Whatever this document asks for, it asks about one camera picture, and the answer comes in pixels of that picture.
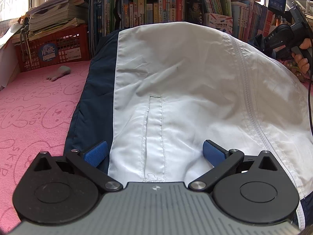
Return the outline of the black smartphone on stand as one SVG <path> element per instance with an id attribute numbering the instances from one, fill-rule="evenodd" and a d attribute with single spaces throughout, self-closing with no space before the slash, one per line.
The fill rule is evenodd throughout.
<path id="1" fill-rule="evenodd" d="M 189 23 L 203 24 L 202 0 L 185 0 L 185 20 Z"/>

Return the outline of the white label printer box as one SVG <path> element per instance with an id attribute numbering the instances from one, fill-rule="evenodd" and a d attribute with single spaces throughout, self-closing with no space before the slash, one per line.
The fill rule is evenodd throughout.
<path id="1" fill-rule="evenodd" d="M 233 18 L 225 15 L 205 13 L 204 23 L 207 27 L 232 34 Z"/>

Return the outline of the row of upright books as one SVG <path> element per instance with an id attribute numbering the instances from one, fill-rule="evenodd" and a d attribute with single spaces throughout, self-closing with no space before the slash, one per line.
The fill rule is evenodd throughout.
<path id="1" fill-rule="evenodd" d="M 189 22 L 250 41 L 267 36 L 274 19 L 257 0 L 89 0 L 89 52 L 113 31 L 140 25 Z"/>

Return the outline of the red plastic crate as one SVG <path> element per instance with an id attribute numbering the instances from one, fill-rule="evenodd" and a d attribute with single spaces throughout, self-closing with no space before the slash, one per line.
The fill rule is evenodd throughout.
<path id="1" fill-rule="evenodd" d="M 89 40 L 87 25 L 65 29 L 36 40 L 26 40 L 15 45 L 21 72 L 73 62 L 87 61 Z"/>

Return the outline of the small grey plush toy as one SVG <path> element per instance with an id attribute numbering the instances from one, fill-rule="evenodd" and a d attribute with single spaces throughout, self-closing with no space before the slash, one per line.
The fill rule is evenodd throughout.
<path id="1" fill-rule="evenodd" d="M 66 76 L 71 73 L 71 68 L 68 66 L 60 66 L 54 73 L 47 76 L 46 79 L 49 81 L 56 81 L 59 78 L 62 78 L 63 76 Z"/>

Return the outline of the stack of papers and booklets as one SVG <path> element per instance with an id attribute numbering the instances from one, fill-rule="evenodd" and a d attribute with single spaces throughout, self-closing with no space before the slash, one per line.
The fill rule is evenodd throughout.
<path id="1" fill-rule="evenodd" d="M 33 41 L 86 24 L 87 18 L 88 5 L 84 0 L 48 0 L 26 13 L 22 27 L 12 36 L 12 43 Z"/>

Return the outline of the white and navy zip jacket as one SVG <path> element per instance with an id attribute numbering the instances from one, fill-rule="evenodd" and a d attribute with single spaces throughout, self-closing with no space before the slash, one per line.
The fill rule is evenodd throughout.
<path id="1" fill-rule="evenodd" d="M 312 93 L 283 64 L 213 28 L 178 22 L 100 39 L 65 152 L 107 143 L 100 170 L 128 182 L 190 183 L 212 169 L 210 139 L 272 152 L 312 225 Z"/>

